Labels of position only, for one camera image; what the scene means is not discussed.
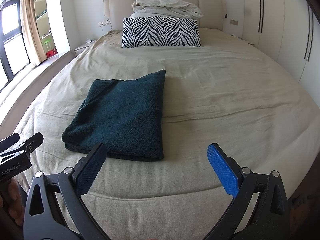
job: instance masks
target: white pillow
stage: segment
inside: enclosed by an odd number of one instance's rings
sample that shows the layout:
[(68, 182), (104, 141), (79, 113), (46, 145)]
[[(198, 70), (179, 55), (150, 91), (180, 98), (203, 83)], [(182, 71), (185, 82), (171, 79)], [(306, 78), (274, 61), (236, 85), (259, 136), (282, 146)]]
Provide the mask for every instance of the white pillow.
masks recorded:
[(129, 18), (141, 18), (141, 17), (153, 17), (153, 16), (161, 16), (161, 17), (173, 17), (170, 15), (158, 14), (158, 13), (133, 13)]

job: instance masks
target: red box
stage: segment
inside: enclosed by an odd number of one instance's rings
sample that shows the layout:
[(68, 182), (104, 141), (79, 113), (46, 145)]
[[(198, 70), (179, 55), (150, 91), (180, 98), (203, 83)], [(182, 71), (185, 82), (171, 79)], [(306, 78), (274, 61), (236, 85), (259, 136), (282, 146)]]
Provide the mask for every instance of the red box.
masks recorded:
[(53, 55), (56, 55), (57, 53), (58, 53), (57, 49), (54, 48), (53, 50), (48, 51), (46, 55), (47, 55), (47, 58), (49, 58), (49, 57), (52, 57)]

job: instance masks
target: window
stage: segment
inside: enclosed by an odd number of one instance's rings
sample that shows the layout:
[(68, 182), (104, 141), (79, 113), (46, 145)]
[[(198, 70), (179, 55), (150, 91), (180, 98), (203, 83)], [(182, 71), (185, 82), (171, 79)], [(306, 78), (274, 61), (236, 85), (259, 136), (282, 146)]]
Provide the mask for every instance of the window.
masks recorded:
[(0, 91), (30, 63), (22, 36), (20, 0), (6, 2), (0, 12)]

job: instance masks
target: zebra print pillow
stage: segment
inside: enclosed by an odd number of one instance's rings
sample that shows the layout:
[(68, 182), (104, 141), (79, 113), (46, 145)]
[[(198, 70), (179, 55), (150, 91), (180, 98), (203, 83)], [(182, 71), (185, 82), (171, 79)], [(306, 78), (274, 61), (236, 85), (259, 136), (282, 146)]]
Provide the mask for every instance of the zebra print pillow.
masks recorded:
[(161, 16), (123, 19), (123, 48), (177, 45), (201, 47), (196, 20)]

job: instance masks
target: pillow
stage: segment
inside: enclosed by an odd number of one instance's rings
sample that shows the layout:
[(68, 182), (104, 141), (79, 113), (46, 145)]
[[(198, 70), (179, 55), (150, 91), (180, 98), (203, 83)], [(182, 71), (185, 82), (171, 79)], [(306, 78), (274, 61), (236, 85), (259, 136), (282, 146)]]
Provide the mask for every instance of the pillow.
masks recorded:
[(87, 154), (96, 143), (103, 143), (109, 158), (163, 159), (164, 80), (165, 70), (136, 80), (96, 79), (63, 132), (66, 149)]
[(123, 19), (123, 48), (177, 45), (201, 47), (197, 20), (160, 16)]

